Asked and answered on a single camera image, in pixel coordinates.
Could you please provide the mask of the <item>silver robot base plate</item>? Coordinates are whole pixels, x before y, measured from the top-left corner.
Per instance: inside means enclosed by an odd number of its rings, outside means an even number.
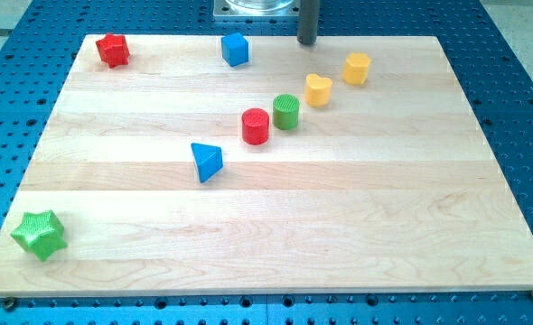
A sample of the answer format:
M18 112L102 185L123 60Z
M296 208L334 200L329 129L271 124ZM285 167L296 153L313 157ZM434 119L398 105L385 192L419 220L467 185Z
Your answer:
M300 3L300 0L213 0L212 12L217 19L296 17Z

